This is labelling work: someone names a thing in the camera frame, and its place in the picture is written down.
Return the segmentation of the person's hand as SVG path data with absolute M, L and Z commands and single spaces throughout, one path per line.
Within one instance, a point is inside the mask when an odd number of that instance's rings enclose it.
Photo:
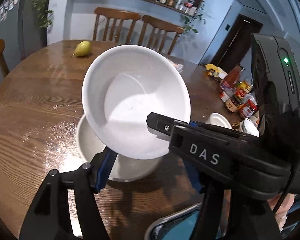
M 277 204 L 279 198 L 281 197 L 281 194 L 277 194 L 274 198 L 271 198 L 268 200 L 268 204 L 271 209 L 275 207 Z M 294 203 L 295 195 L 294 194 L 287 194 L 284 201 L 282 202 L 279 209 L 275 212 L 275 219 L 277 221 L 277 224 L 279 227 L 283 227 L 286 219 L 287 219 L 287 212 L 292 207 Z

